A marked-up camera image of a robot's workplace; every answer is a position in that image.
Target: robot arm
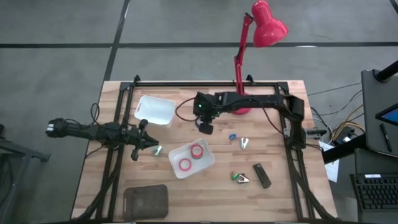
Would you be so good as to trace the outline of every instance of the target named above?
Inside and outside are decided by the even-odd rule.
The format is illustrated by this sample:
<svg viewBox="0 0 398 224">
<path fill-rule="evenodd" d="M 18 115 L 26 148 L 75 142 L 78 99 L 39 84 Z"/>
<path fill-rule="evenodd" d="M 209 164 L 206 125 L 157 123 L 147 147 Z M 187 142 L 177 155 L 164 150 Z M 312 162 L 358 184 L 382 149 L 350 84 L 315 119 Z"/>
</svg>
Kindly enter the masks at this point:
<svg viewBox="0 0 398 224">
<path fill-rule="evenodd" d="M 241 108 L 274 108 L 291 124 L 289 143 L 294 148 L 305 148 L 304 101 L 292 95 L 240 95 L 236 92 L 204 94 L 198 92 L 193 102 L 193 114 L 202 122 L 199 131 L 212 134 L 211 122 L 221 113 Z"/>
<path fill-rule="evenodd" d="M 105 124 L 82 125 L 70 122 L 69 119 L 57 118 L 49 122 L 46 134 L 51 138 L 63 138 L 73 136 L 88 140 L 99 141 L 104 147 L 114 149 L 122 144 L 134 145 L 131 158 L 138 159 L 138 149 L 156 146 L 158 140 L 150 137 L 146 132 L 148 121 L 143 119 L 139 127 L 132 125 L 130 129 L 125 128 L 117 122 Z"/>
</svg>

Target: red tape roll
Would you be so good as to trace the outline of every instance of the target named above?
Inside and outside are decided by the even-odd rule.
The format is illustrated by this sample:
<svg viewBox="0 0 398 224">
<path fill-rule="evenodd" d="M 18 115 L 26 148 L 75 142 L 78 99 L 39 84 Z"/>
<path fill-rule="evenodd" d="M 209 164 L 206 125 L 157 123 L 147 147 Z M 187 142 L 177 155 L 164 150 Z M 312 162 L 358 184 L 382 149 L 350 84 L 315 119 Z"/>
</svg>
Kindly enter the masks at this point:
<svg viewBox="0 0 398 224">
<path fill-rule="evenodd" d="M 188 171 L 191 169 L 191 166 L 192 166 L 191 160 L 186 159 L 186 158 L 182 159 L 182 160 L 180 160 L 179 166 L 182 171 Z"/>
<path fill-rule="evenodd" d="M 199 144 L 191 146 L 191 156 L 194 159 L 200 159 L 203 156 L 203 148 Z"/>
</svg>

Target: lamp arm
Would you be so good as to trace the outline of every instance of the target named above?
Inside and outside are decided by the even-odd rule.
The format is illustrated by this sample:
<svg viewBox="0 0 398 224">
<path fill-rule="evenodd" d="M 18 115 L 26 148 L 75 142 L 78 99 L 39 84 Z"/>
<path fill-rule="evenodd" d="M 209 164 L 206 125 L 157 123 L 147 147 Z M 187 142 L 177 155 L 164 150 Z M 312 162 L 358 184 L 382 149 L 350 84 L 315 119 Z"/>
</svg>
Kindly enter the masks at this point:
<svg viewBox="0 0 398 224">
<path fill-rule="evenodd" d="M 254 18 L 250 14 L 248 14 L 248 13 L 244 14 L 241 41 L 239 43 L 239 51 L 238 51 L 238 54 L 234 57 L 235 76 L 236 76 L 236 91 L 240 95 L 244 94 L 241 66 L 243 64 L 244 51 L 246 50 L 246 41 L 248 39 L 249 26 L 253 22 L 253 20 L 254 20 Z"/>
</svg>

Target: white plastic container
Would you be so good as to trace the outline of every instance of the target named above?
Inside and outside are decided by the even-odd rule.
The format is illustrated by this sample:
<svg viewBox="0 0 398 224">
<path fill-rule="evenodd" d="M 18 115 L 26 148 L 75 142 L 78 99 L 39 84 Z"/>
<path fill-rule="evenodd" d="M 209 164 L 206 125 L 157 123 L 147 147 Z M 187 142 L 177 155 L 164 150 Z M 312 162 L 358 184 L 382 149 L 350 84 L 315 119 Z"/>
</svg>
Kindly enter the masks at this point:
<svg viewBox="0 0 398 224">
<path fill-rule="evenodd" d="M 146 119 L 150 124 L 168 128 L 172 125 L 174 111 L 175 103 L 172 100 L 142 96 L 139 99 L 134 116 L 139 120 Z"/>
<path fill-rule="evenodd" d="M 200 159 L 194 159 L 191 156 L 191 147 L 195 144 L 199 144 L 203 148 L 203 155 Z M 207 167 L 213 165 L 216 161 L 213 153 L 209 148 L 209 144 L 204 139 L 198 139 L 191 142 L 190 144 L 181 146 L 178 149 L 174 149 L 169 153 L 169 159 L 172 164 L 175 176 L 179 179 L 189 177 L 196 172 L 206 169 Z M 191 168 L 187 171 L 183 171 L 180 168 L 180 161 L 183 159 L 188 159 L 191 162 Z"/>
</svg>

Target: wooden table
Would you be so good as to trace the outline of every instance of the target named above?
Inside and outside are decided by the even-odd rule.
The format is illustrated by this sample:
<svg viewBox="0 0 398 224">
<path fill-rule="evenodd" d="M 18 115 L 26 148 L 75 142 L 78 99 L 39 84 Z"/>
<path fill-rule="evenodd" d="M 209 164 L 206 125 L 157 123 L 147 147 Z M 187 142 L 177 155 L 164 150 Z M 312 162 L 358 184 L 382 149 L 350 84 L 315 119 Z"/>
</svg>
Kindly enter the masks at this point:
<svg viewBox="0 0 398 224">
<path fill-rule="evenodd" d="M 305 100 L 304 128 L 313 128 L 314 123 L 303 81 L 288 81 L 290 94 Z M 113 120 L 120 82 L 105 82 L 99 106 L 99 122 Z M 270 87 L 246 87 L 250 94 L 274 94 Z M 134 112 L 143 95 L 174 100 L 177 105 L 192 98 L 197 91 L 215 93 L 235 91 L 234 87 L 135 87 L 131 108 L 130 123 L 138 124 Z M 279 113 L 266 109 L 273 123 L 280 128 Z M 192 115 L 192 102 L 178 111 L 187 119 Z M 244 116 L 222 114 L 213 122 L 212 135 L 200 133 L 193 123 L 174 118 L 169 129 L 149 126 L 148 133 L 160 141 L 162 155 L 155 157 L 151 148 L 139 152 L 137 162 L 131 160 L 132 146 L 124 151 L 121 176 L 114 221 L 122 221 L 123 192 L 129 187 L 165 184 L 169 191 L 169 215 L 163 220 L 168 222 L 271 222 L 296 221 L 292 188 L 287 168 L 286 154 L 281 134 L 267 121 L 261 109 L 251 110 Z M 243 151 L 238 141 L 230 141 L 228 136 L 236 133 L 249 138 L 248 148 Z M 206 139 L 215 155 L 216 162 L 204 171 L 186 179 L 177 179 L 169 162 L 168 152 L 198 138 Z M 88 153 L 100 146 L 91 142 Z M 329 213 L 336 216 L 335 204 L 318 149 L 308 147 L 303 150 L 308 181 L 312 192 Z M 73 208 L 72 217 L 79 216 L 98 193 L 106 159 L 106 149 L 102 149 L 86 159 Z M 260 162 L 272 185 L 263 189 L 252 165 Z M 239 185 L 231 181 L 232 171 L 245 173 L 251 180 Z M 104 216 L 108 211 L 110 190 L 104 204 Z M 305 209 L 303 193 L 300 199 Z"/>
</svg>

